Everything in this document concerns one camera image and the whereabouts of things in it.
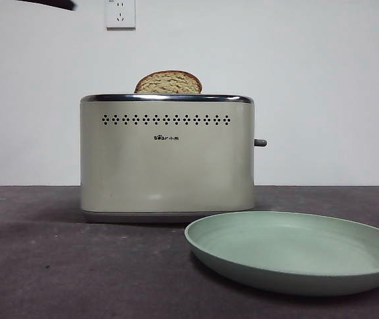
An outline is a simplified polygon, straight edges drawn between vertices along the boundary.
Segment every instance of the bread slice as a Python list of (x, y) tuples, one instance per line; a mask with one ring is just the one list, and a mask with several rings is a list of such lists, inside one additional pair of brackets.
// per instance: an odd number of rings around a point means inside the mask
[(202, 85), (199, 79), (191, 73), (177, 70), (159, 71), (147, 75), (140, 80), (135, 93), (201, 93)]

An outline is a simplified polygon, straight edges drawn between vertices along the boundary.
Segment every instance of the table surface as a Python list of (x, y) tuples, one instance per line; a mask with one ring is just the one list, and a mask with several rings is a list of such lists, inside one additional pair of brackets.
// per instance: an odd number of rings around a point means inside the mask
[[(256, 186), (259, 211), (379, 227), (379, 187)], [(0, 318), (379, 318), (379, 288), (300, 297), (232, 282), (190, 252), (186, 224), (88, 224), (79, 187), (0, 187)]]

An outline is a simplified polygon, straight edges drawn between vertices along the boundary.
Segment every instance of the brand logo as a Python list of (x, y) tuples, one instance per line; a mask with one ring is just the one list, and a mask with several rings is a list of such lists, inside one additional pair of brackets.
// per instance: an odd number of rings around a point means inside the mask
[(154, 140), (155, 141), (172, 141), (172, 140), (179, 140), (178, 136), (162, 136), (161, 134), (159, 135), (154, 135)]

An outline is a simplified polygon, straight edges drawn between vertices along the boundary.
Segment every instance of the sage green plate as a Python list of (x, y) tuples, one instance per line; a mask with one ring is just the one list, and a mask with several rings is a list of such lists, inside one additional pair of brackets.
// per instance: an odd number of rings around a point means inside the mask
[(185, 229), (193, 253), (219, 274), (274, 292), (354, 294), (379, 286), (379, 229), (276, 211), (213, 215)]

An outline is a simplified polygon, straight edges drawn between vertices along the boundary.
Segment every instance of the toaster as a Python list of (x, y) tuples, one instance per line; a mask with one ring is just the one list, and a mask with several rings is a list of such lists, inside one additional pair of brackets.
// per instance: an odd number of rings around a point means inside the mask
[(254, 102), (236, 95), (99, 94), (80, 101), (89, 222), (188, 222), (254, 206)]

